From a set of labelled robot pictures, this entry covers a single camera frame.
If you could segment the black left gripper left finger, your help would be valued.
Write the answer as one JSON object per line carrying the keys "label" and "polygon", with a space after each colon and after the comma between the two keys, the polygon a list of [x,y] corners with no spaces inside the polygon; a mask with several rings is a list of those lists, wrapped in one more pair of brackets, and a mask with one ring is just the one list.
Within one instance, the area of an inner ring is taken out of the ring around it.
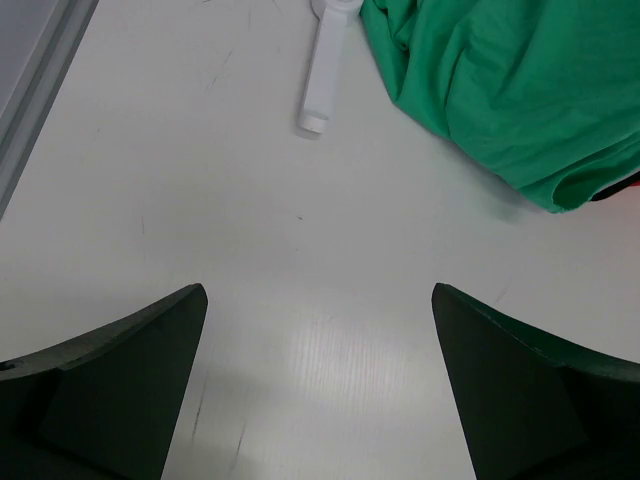
{"label": "black left gripper left finger", "polygon": [[207,305],[204,287],[188,285],[2,362],[2,478],[160,478]]}

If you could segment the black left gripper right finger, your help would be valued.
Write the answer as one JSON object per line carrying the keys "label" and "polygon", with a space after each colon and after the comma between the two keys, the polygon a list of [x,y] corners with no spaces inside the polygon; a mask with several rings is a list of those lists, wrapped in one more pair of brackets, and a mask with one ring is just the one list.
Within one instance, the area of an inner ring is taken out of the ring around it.
{"label": "black left gripper right finger", "polygon": [[439,283],[432,310],[479,479],[636,479],[639,366]]}

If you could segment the green tank top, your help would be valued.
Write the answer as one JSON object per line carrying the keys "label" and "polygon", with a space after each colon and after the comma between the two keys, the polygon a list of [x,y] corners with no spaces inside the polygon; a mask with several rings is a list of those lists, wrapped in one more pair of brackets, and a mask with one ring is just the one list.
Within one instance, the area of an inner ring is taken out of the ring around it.
{"label": "green tank top", "polygon": [[536,206],[639,172],[635,1],[367,1],[394,105]]}

